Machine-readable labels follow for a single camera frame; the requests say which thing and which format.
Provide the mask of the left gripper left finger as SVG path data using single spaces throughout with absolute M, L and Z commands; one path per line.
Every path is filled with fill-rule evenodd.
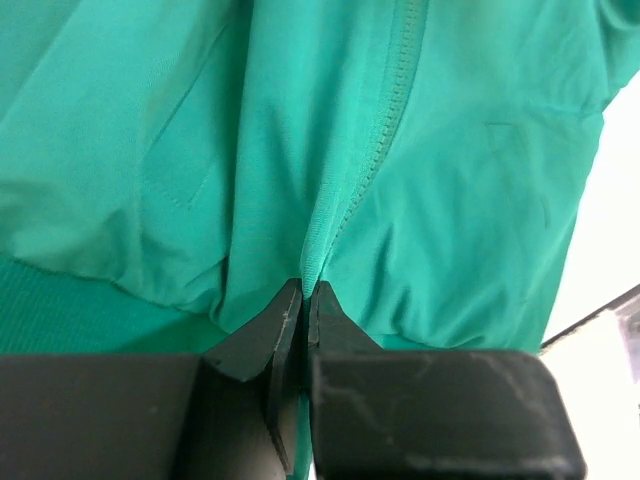
M 303 366 L 301 281 L 287 280 L 253 319 L 209 350 L 204 360 L 215 394 L 210 419 L 218 459 L 275 460 L 294 471 Z

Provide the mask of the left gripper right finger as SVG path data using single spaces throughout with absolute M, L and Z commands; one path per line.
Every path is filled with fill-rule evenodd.
M 328 281 L 318 281 L 310 298 L 306 320 L 307 369 L 304 387 L 311 390 L 322 362 L 349 366 L 355 361 L 379 355 L 383 349 L 344 311 Z

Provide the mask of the green zip-up jacket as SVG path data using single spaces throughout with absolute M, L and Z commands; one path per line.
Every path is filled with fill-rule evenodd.
M 5 479 L 581 479 L 537 352 L 635 1 L 5 1 Z M 205 354 L 301 281 L 294 471 Z M 304 387 L 318 281 L 383 352 Z

